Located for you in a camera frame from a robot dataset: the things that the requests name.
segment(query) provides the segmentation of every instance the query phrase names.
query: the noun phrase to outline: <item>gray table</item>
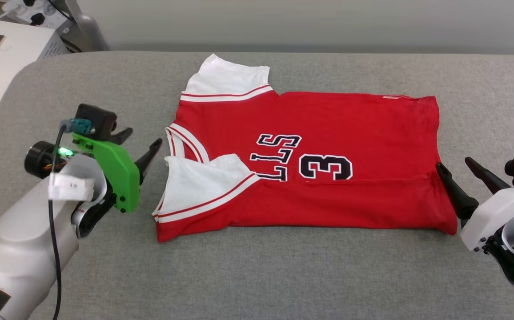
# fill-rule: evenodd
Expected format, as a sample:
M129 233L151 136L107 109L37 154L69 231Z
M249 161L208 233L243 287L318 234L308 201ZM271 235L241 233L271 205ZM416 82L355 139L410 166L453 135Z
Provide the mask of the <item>gray table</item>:
M23 170L28 148L53 140L79 103L114 111L121 127L133 127L125 145L137 158L164 136L180 91L207 56L82 53L26 67L0 105L0 215L37 182ZM514 56L220 56L271 66L278 92L436 95L442 159L480 201L489 192L464 156L500 176L514 157ZM514 320L514 290L493 259L437 231L228 228L159 244L151 212L166 181L164 154L139 208L111 211L80 242L64 271L62 319ZM33 319L52 317L55 293Z

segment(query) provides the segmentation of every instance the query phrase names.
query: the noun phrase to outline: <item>jersey lettering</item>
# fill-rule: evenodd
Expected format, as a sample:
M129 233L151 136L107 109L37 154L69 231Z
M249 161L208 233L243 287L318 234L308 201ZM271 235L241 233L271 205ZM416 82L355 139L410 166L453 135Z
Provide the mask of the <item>jersey lettering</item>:
M262 156L261 154L252 153L249 160L279 161L281 164L288 164L289 159L291 159L292 152L293 150L289 148L281 148L278 152L281 156Z
M257 140L257 144L260 146L276 147L284 141L284 147L296 148L298 146L298 142L302 139L301 136L286 136L284 134L278 134L274 139L271 138L273 138L272 134L261 134Z
M278 172L279 174L263 174L263 173L257 173L257 176L263 178L263 179L269 179L269 180L278 180L278 181L287 181L287 167L282 166L275 166L275 172Z
M345 156L303 154L298 162L300 175L316 179L316 170L312 169L311 164L318 164L317 170L320 172L332 172L334 180L348 180L353 174L352 163Z

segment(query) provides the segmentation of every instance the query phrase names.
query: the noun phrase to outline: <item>green plastic part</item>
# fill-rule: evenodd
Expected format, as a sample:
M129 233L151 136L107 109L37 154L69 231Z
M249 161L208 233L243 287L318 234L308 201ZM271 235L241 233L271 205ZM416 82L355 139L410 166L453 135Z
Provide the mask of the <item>green plastic part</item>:
M81 150L93 154L117 196L115 208L133 212L139 204L141 173L127 150L109 141L98 141L73 134L73 142Z

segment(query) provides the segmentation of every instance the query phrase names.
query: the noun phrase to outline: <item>red jersey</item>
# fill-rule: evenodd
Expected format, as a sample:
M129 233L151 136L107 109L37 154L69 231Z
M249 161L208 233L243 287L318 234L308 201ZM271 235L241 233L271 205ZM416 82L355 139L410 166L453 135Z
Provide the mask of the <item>red jersey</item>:
M434 97L278 95L268 73L212 55L188 82L166 130L159 241L227 225L456 233Z

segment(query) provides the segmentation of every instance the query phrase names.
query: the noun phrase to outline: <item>green light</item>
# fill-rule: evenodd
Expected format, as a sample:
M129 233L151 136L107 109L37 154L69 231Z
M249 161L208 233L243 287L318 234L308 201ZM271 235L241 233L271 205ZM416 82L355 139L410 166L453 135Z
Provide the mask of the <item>green light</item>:
M60 156L73 156L75 153L68 148L61 147L57 150L57 153Z

